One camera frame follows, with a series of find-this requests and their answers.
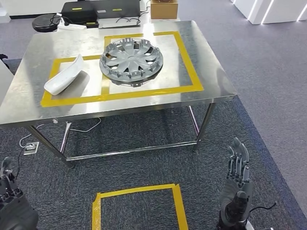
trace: stainless steel table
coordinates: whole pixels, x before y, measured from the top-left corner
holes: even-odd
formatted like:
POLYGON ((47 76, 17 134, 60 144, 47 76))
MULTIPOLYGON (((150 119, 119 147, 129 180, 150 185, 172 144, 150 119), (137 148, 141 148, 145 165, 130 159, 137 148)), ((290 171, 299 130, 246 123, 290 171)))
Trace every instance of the stainless steel table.
POLYGON ((35 34, 0 107, 0 127, 23 126, 68 167, 72 161, 116 154, 193 145, 196 151, 218 102, 231 100, 235 89, 194 21, 144 24, 135 28, 88 29, 35 34), (116 84, 99 69, 104 46, 124 37, 144 38, 164 58, 155 78, 139 85, 116 84), (78 54, 84 71, 65 91, 51 96, 44 84, 78 54), (209 104, 199 129, 191 105, 209 104), (70 121, 187 106, 195 141, 116 152, 66 157, 70 121), (70 121, 57 149, 34 127, 37 123, 70 121))

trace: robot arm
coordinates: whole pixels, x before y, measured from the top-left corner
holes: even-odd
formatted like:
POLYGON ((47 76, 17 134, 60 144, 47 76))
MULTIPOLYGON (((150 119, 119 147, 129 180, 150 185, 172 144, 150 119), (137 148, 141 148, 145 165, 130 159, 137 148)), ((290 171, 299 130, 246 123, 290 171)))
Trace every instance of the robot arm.
POLYGON ((253 198, 250 179, 250 155, 237 138, 228 148, 228 171, 220 193, 221 210, 217 230, 254 230, 247 218, 253 198))
POLYGON ((18 188, 6 157, 0 170, 0 229, 36 230, 39 215, 18 188))

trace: yellow tape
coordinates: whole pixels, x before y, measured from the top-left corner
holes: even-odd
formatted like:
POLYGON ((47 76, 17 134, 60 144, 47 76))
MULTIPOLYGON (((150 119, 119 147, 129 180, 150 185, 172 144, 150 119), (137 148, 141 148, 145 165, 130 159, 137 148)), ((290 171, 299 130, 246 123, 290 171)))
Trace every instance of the yellow tape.
POLYGON ((179 230, 188 230, 188 222, 185 216, 185 206, 183 205, 181 192, 179 185, 172 188, 175 208, 176 209, 177 219, 178 220, 179 230))
POLYGON ((110 196, 119 196, 119 195, 124 195, 124 194, 129 194, 129 193, 140 193, 140 192, 161 190, 161 189, 168 189, 168 188, 175 188, 175 184, 153 185, 153 186, 119 190, 119 191, 109 192, 109 193, 101 193, 100 197, 106 198, 106 197, 110 197, 110 196))
POLYGON ((93 202, 91 214, 91 229, 101 230, 101 199, 97 194, 93 202))
MULTIPOLYGON (((160 35, 173 35, 181 55, 183 62, 185 63, 187 72, 190 76, 192 85, 188 86, 179 86, 174 88, 166 88, 166 89, 156 89, 156 90, 146 90, 146 91, 138 91, 138 92, 123 92, 123 93, 114 93, 110 94, 110 85, 111 81, 102 75, 102 87, 101 95, 98 96, 89 96, 89 97, 78 97, 78 98, 65 98, 65 99, 56 99, 52 100, 51 95, 47 91, 45 91, 41 105, 42 107, 52 107, 52 106, 63 106, 63 105, 71 105, 71 104, 81 104, 81 103, 90 103, 90 102, 99 102, 99 101, 109 101, 109 100, 119 100, 119 99, 127 99, 127 98, 136 98, 136 97, 147 97, 147 96, 155 96, 155 95, 165 95, 171 93, 185 93, 185 92, 197 92, 203 91, 203 87, 197 77, 193 63, 191 61, 190 56, 185 49, 185 44, 181 38, 179 32, 178 31, 169 31, 169 32, 157 32, 154 33, 154 36, 160 35)), ((112 35, 104 37, 104 47, 111 43, 112 39, 121 39, 126 37, 142 37, 144 34, 120 34, 120 35, 112 35)), ((61 62, 71 62, 73 61, 75 57, 68 58, 60 58, 55 59, 51 68, 50 78, 55 76, 61 62)), ((92 59, 100 59, 100 55, 96 56, 86 56, 83 57, 84 60, 92 60, 92 59)))
POLYGON ((108 193, 98 193, 96 199, 92 206, 92 230, 101 230, 101 199, 110 196, 119 196, 131 193, 147 192, 154 190, 172 189, 176 210, 177 219, 178 221, 179 230, 188 230, 187 218, 185 216, 185 207, 178 184, 162 184, 153 185, 138 188, 130 188, 119 190, 108 193))

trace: black case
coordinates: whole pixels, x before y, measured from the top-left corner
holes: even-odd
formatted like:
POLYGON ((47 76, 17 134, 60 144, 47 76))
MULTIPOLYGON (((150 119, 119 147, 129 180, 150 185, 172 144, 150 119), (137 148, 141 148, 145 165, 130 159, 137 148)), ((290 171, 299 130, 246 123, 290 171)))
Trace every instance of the black case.
POLYGON ((97 21, 96 11, 90 1, 66 2, 61 14, 74 24, 95 23, 97 21))

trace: white wall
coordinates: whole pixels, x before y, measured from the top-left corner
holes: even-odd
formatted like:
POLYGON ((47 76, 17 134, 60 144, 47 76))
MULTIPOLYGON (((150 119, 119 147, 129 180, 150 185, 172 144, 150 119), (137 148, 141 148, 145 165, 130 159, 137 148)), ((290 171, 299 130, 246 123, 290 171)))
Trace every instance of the white wall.
POLYGON ((10 16, 60 12, 65 2, 77 0, 0 0, 10 16))
POLYGON ((243 15, 247 18, 254 2, 255 0, 237 0, 234 5, 243 15))
POLYGON ((264 23, 281 23, 296 21, 307 0, 274 0, 264 23))

